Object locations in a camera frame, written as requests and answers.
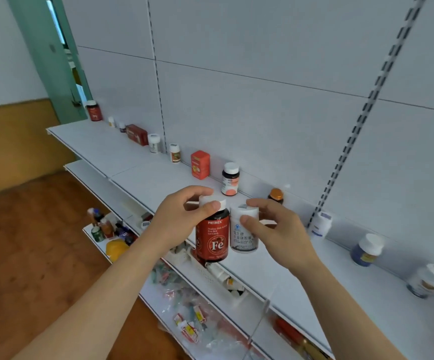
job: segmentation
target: wooden floor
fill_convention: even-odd
[[[69,173],[0,193],[0,360],[55,321],[109,263],[82,232],[86,211],[108,211]],[[187,359],[137,300],[108,359]]]

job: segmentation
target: green door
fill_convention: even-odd
[[[60,123],[86,119],[64,45],[46,0],[8,1]]]

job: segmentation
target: yellow object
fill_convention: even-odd
[[[105,254],[109,257],[111,262],[116,262],[117,259],[129,249],[129,246],[124,240],[118,238],[109,241],[105,248]]]

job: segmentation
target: brown bottle with orange cap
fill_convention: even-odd
[[[268,195],[269,199],[274,200],[280,204],[284,203],[284,193],[279,188],[273,188]]]

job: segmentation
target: red box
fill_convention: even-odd
[[[134,124],[127,125],[127,136],[137,144],[142,146],[148,145],[149,141],[147,135],[147,130],[144,130]]]
[[[190,156],[192,162],[192,175],[198,179],[204,179],[210,174],[210,155],[202,150],[196,151]]]

